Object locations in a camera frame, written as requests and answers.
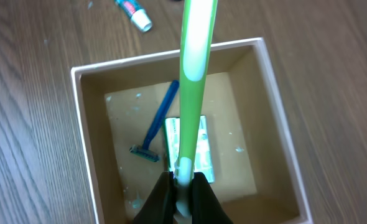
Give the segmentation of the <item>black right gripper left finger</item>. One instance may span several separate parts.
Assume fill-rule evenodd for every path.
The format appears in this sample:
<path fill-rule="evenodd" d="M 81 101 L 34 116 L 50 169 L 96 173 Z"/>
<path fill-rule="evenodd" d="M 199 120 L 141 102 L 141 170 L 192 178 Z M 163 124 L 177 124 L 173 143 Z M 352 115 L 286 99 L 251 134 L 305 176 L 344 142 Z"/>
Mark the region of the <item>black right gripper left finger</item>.
<path fill-rule="evenodd" d="M 133 224 L 173 224 L 176 189 L 172 172 L 161 173 Z"/>

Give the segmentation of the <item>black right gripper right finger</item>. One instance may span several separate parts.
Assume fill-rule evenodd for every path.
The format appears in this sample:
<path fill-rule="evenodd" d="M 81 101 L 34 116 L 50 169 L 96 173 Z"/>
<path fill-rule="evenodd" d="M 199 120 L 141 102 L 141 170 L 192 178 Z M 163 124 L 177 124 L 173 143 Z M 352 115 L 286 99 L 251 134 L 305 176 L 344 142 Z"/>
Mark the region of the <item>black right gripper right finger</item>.
<path fill-rule="evenodd" d="M 202 172 L 195 172 L 189 191 L 193 224 L 233 224 Z"/>

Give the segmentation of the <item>green white soap packet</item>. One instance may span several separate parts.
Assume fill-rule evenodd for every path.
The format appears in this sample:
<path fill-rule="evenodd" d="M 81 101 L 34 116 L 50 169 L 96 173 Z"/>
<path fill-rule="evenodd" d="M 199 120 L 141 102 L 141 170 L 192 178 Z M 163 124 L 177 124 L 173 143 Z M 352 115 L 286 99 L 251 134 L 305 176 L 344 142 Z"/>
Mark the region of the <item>green white soap packet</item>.
<path fill-rule="evenodd" d="M 179 156 L 180 146 L 180 118 L 166 118 L 163 124 L 166 157 L 168 171 L 175 171 L 175 164 Z M 200 116 L 200 125 L 198 129 L 197 149 L 194 162 L 194 172 L 202 172 L 208 183 L 215 181 L 213 164 L 211 159 L 210 141 L 208 138 L 207 119 L 205 115 Z"/>

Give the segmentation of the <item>blue disposable razor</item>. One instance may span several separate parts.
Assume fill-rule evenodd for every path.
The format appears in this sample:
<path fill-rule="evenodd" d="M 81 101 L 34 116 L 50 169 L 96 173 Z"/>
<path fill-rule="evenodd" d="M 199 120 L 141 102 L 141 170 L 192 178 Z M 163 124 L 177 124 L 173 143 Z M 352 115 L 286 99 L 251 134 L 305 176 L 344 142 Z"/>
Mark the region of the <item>blue disposable razor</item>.
<path fill-rule="evenodd" d="M 148 161 L 151 162 L 158 162 L 160 160 L 159 155 L 156 152 L 151 151 L 149 147 L 151 145 L 152 140 L 155 138 L 155 136 L 157 135 L 163 124 L 165 116 L 177 94 L 179 85 L 180 84 L 178 80 L 172 81 L 164 96 L 164 99 L 162 100 L 162 103 L 160 104 L 157 110 L 156 115 L 154 116 L 154 119 L 147 131 L 147 134 L 144 138 L 142 145 L 131 146 L 129 149 L 130 153 L 135 154 L 141 158 L 147 159 Z"/>

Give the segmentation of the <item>green white toothbrush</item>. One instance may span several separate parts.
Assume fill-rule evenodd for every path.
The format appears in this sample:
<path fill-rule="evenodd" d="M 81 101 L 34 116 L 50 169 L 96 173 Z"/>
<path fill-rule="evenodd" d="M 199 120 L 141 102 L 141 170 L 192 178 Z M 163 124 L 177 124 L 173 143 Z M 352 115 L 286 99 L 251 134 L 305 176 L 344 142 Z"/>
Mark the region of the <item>green white toothbrush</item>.
<path fill-rule="evenodd" d="M 217 4 L 215 0 L 189 0 L 184 4 L 180 44 L 180 146 L 174 173 L 177 186 L 174 217 L 179 223 L 192 216 L 189 187 Z"/>

